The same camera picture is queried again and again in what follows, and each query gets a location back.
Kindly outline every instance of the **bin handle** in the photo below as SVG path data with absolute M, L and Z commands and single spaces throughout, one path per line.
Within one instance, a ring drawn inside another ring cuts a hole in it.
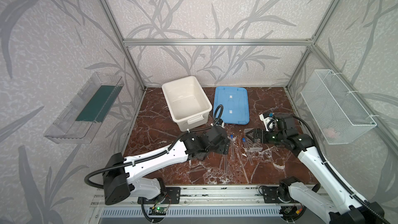
M 203 115 L 198 115 L 198 116 L 196 116 L 196 117 L 190 118 L 190 119 L 188 120 L 188 124 L 193 124 L 193 123 L 198 122 L 198 121 L 201 121 L 201 120 L 203 120 L 203 119 L 205 119 L 205 118 L 203 117 Z

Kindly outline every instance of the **floral wallpaper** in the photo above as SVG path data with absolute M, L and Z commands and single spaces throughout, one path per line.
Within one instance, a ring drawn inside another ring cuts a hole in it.
M 107 0 L 124 38 L 311 38 L 331 0 Z M 131 46 L 147 86 L 286 85 L 305 47 Z
M 0 223 L 82 223 L 84 176 L 121 151 L 142 96 L 98 0 L 0 1 Z M 93 72 L 125 86 L 89 145 L 43 136 Z
M 397 9 L 398 0 L 343 0 L 316 43 L 396 134 Z M 312 124 L 300 92 L 313 70 L 323 68 L 311 55 L 289 89 L 298 111 Z M 314 128 L 322 140 L 316 124 Z M 398 219 L 398 159 L 375 130 L 350 144 L 321 144 L 326 157 L 356 190 L 381 204 L 387 220 Z

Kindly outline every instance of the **white wire mesh basket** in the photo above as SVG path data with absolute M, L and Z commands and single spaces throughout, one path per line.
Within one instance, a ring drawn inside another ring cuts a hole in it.
M 352 91 L 330 69 L 317 69 L 301 91 L 329 144 L 348 144 L 376 126 Z

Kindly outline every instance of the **clear plastic bin on wall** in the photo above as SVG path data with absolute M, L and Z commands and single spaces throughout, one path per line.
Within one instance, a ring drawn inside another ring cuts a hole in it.
M 123 86 L 121 76 L 93 73 L 44 136 L 58 144 L 91 143 Z
M 330 69 L 315 70 L 301 95 L 329 144 L 347 144 L 376 126 L 353 93 Z

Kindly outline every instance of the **blue plastic lid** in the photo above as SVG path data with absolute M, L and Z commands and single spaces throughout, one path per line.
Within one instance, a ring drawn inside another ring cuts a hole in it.
M 218 105 L 223 105 L 222 121 L 227 124 L 249 123 L 248 92 L 243 87 L 216 87 L 213 115 Z

